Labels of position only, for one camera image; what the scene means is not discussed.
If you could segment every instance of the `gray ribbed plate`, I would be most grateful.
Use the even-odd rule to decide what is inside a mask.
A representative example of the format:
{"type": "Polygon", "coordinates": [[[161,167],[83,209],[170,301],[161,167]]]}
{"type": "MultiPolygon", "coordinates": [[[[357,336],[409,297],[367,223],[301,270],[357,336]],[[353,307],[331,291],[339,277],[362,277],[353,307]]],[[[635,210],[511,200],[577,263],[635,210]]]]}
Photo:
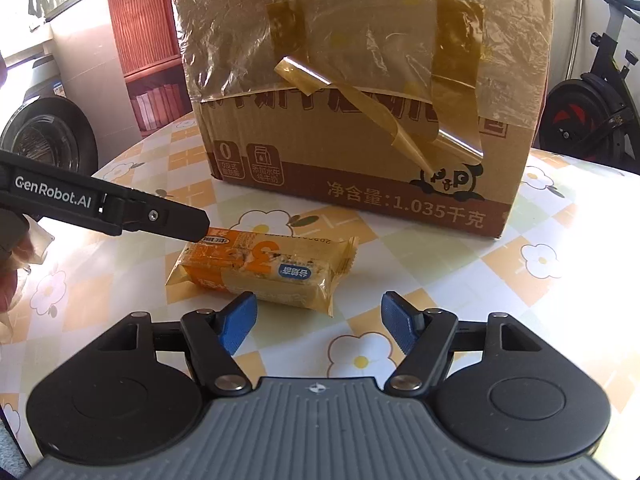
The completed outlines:
{"type": "Polygon", "coordinates": [[[599,480],[591,458],[517,466],[459,446],[417,400],[371,378],[264,378],[213,402],[183,441],[151,458],[94,467],[42,460],[28,480],[599,480]]]}

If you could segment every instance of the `exercise bike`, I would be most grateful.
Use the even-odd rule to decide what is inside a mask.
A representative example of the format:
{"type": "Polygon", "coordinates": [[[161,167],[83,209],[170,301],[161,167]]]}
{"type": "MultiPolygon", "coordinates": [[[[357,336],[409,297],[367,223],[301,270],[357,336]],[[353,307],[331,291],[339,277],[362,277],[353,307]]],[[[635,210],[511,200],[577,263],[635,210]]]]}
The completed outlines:
{"type": "Polygon", "coordinates": [[[604,34],[591,35],[598,48],[591,70],[549,92],[538,138],[543,150],[640,174],[640,120],[625,82],[638,57],[627,50],[622,69],[613,59],[624,17],[640,23],[640,0],[605,1],[609,23],[604,34]],[[634,156],[625,153],[625,136],[634,156]]]}

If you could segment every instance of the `floral tablecloth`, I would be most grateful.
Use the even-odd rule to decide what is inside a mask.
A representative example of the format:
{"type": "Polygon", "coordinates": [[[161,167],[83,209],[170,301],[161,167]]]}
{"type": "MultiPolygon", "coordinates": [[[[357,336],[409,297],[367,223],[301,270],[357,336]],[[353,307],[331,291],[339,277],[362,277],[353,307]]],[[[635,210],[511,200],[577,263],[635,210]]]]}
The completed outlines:
{"type": "MultiPolygon", "coordinates": [[[[191,115],[97,177],[202,208],[212,226],[360,238],[353,270],[335,293],[333,318],[261,302],[236,354],[252,380],[374,376],[382,385],[402,360],[380,321],[386,290],[460,319],[506,311],[604,387],[612,418],[596,458],[621,479],[640,475],[640,177],[533,150],[499,240],[213,180],[191,115]]],[[[129,312],[177,320],[230,299],[191,283],[165,288],[181,241],[41,224],[56,240],[5,320],[13,335],[0,348],[0,403],[32,461],[39,454],[24,408],[46,374],[129,312]]],[[[182,356],[159,359],[186,371],[182,356]]],[[[477,359],[464,354],[454,368],[477,359]]]]}

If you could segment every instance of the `metal pole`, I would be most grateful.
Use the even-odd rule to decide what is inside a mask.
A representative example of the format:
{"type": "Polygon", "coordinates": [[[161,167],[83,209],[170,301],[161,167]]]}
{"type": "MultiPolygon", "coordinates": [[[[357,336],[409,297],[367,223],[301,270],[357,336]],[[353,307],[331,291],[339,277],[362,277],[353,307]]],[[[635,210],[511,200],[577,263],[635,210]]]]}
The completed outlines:
{"type": "Polygon", "coordinates": [[[571,53],[569,55],[569,65],[566,68],[565,79],[571,79],[571,74],[574,72],[575,54],[578,51],[578,36],[580,35],[580,27],[582,26],[582,3],[584,0],[577,1],[577,9],[575,11],[575,28],[574,28],[574,40],[571,44],[571,53]]]}

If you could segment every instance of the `book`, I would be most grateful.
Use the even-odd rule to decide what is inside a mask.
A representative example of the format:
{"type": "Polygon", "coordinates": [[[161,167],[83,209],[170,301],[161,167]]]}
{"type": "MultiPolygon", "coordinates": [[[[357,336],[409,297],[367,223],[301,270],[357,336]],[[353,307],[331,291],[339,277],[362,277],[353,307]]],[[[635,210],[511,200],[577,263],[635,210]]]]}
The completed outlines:
{"type": "Polygon", "coordinates": [[[175,101],[178,103],[178,112],[180,113],[180,117],[182,117],[185,113],[187,113],[187,108],[184,105],[184,100],[182,99],[182,94],[180,93],[179,85],[171,85],[174,89],[175,101]]]}
{"type": "Polygon", "coordinates": [[[156,117],[154,115],[154,110],[151,106],[151,101],[149,100],[149,96],[147,94],[142,94],[138,96],[138,102],[140,102],[140,109],[144,107],[146,116],[148,119],[148,128],[147,130],[155,130],[158,126],[156,125],[156,117]]]}
{"type": "Polygon", "coordinates": [[[164,126],[165,124],[169,124],[171,120],[167,116],[166,109],[164,108],[164,101],[162,101],[162,96],[160,95],[160,89],[153,89],[154,100],[156,101],[156,108],[158,108],[158,119],[160,119],[159,126],[164,126]]]}
{"type": "Polygon", "coordinates": [[[181,117],[180,110],[178,109],[178,103],[175,101],[174,89],[171,85],[164,85],[164,91],[166,92],[166,98],[169,101],[169,108],[171,115],[174,117],[174,121],[181,117]]]}
{"type": "Polygon", "coordinates": [[[164,106],[164,110],[166,111],[166,118],[169,122],[174,121],[177,117],[171,113],[171,107],[169,106],[169,99],[166,97],[166,90],[164,86],[158,87],[158,92],[160,92],[160,98],[162,99],[162,105],[164,106]]]}
{"type": "Polygon", "coordinates": [[[136,116],[136,122],[138,123],[138,128],[140,128],[140,130],[145,130],[145,121],[142,118],[142,112],[140,111],[140,104],[138,104],[138,98],[131,100],[131,108],[133,109],[133,114],[136,116]]]}
{"type": "Polygon", "coordinates": [[[158,107],[156,106],[156,99],[154,98],[154,92],[152,90],[149,90],[146,93],[146,97],[149,99],[149,103],[151,103],[151,109],[153,110],[154,119],[156,120],[156,126],[154,127],[159,128],[161,126],[160,112],[158,112],[158,107]]]}

